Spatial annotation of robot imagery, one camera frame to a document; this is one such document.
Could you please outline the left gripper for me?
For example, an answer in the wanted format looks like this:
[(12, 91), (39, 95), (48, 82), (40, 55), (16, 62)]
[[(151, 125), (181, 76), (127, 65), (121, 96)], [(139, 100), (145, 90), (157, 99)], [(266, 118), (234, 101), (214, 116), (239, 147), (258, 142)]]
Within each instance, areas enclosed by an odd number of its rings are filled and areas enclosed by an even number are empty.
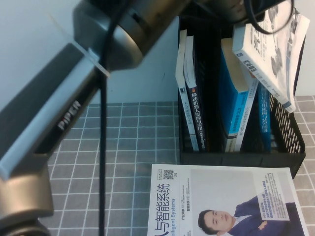
[(265, 12), (281, 4), (282, 0), (198, 0), (201, 6), (212, 17), (224, 23), (261, 22)]

